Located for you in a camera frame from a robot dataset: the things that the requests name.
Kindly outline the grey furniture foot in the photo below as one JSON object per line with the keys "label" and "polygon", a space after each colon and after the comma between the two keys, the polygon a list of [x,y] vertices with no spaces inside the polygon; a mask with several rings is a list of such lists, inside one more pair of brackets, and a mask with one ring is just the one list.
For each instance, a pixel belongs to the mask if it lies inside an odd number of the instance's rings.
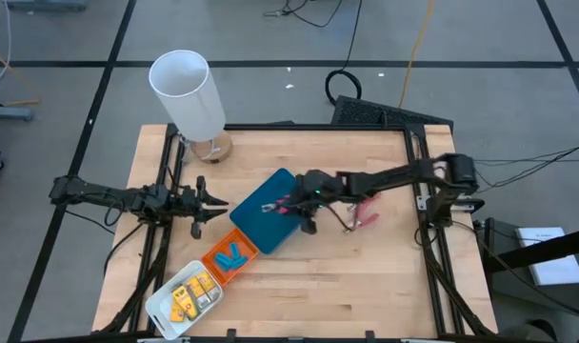
{"label": "grey furniture foot", "polygon": [[17,107],[0,107],[0,119],[31,121],[34,113],[32,109]]}
{"label": "grey furniture foot", "polygon": [[83,11],[86,0],[3,0],[10,10],[22,11]]}

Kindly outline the black equipment stand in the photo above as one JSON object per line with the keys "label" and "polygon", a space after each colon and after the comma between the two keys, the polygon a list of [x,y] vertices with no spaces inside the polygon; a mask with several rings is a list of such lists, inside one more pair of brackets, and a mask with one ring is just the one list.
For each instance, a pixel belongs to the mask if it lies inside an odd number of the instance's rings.
{"label": "black equipment stand", "polygon": [[494,290],[548,308],[579,316],[579,284],[537,286],[529,266],[574,255],[579,264],[579,232],[522,248],[515,230],[519,227],[493,218],[481,223],[482,262],[487,282]]}

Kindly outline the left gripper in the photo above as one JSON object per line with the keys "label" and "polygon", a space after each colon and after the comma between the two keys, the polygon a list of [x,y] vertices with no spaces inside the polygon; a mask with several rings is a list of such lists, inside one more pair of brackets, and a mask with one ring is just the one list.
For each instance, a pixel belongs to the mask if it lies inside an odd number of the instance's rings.
{"label": "left gripper", "polygon": [[[202,230],[200,226],[209,220],[222,215],[225,211],[206,211],[205,204],[206,181],[205,177],[199,175],[196,179],[195,188],[182,186],[182,193],[177,197],[176,207],[178,216],[192,217],[193,222],[190,227],[190,235],[193,238],[200,238]],[[210,206],[227,206],[229,203],[225,200],[206,194],[206,204]]]}

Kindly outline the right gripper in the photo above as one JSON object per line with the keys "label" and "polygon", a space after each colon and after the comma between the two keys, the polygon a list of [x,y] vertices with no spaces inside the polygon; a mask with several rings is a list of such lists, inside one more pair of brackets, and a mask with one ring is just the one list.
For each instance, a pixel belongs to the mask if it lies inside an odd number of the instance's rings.
{"label": "right gripper", "polygon": [[339,199],[344,185],[340,177],[331,176],[320,170],[310,170],[295,176],[295,187],[281,197],[282,201],[291,200],[291,208],[286,207],[286,215],[302,218],[301,230],[317,233],[314,216],[320,207],[325,207]]}

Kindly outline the white plastic bin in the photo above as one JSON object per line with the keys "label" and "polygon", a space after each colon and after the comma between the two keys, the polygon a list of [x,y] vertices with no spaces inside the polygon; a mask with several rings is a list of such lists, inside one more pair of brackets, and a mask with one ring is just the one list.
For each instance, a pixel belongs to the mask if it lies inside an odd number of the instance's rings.
{"label": "white plastic bin", "polygon": [[[203,317],[212,311],[212,309],[221,302],[224,297],[224,291],[220,283],[212,276],[216,281],[218,287],[221,290],[220,297],[216,301],[210,299],[210,304],[205,309],[199,309],[195,298],[188,287],[188,281],[199,276],[201,272],[208,272],[211,276],[212,274],[205,267],[205,265],[198,261],[192,260],[189,264],[184,267],[180,272],[178,272],[174,277],[172,277],[165,285],[163,285],[158,291],[151,295],[146,301],[146,312],[148,313],[150,319],[156,326],[156,329],[162,336],[167,340],[173,340],[178,338],[181,334],[185,333],[190,327],[195,325],[198,321],[202,320]],[[189,320],[187,317],[184,322],[172,323],[170,322],[170,309],[173,304],[180,307],[172,296],[172,292],[179,286],[185,286],[189,291],[195,306],[199,310],[199,315],[194,320]]]}

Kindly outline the white booklet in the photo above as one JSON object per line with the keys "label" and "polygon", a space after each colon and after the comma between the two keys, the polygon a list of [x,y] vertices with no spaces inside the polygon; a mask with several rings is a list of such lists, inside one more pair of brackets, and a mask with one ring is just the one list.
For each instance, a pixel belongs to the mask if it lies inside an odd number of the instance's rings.
{"label": "white booklet", "polygon": [[[565,235],[561,227],[518,228],[515,233],[522,248]],[[529,271],[537,286],[579,284],[579,264],[574,255],[530,265]]]}

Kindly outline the white shade table lamp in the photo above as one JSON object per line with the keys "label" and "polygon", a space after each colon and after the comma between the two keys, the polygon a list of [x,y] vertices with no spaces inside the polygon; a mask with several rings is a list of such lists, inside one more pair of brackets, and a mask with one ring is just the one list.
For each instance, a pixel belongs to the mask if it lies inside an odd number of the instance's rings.
{"label": "white shade table lamp", "polygon": [[203,162],[227,159],[233,147],[226,113],[208,61],[192,50],[173,50],[150,67],[149,83],[186,150]]}

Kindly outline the teal plastic bin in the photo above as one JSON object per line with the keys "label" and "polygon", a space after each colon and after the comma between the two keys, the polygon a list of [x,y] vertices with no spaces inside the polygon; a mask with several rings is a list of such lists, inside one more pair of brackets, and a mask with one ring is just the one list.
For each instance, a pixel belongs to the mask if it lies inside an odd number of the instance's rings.
{"label": "teal plastic bin", "polygon": [[264,254],[275,252],[307,221],[297,214],[262,210],[264,205],[276,205],[295,186],[294,175],[279,169],[230,213],[232,223]]}

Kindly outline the orange slotted plastic basket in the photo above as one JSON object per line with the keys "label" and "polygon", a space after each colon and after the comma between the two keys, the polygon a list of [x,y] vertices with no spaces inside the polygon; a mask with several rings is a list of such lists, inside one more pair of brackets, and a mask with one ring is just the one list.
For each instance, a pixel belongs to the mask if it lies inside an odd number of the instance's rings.
{"label": "orange slotted plastic basket", "polygon": [[[223,272],[219,266],[216,264],[214,257],[220,252],[224,253],[232,259],[230,252],[230,243],[235,242],[238,247],[241,256],[246,256],[249,260],[239,269],[232,270],[229,272]],[[206,266],[209,272],[215,277],[215,279],[222,285],[227,285],[232,278],[234,278],[239,272],[244,270],[249,262],[251,262],[257,255],[259,251],[255,245],[239,230],[234,229],[228,234],[226,234],[220,241],[218,241],[201,259],[201,262]]]}

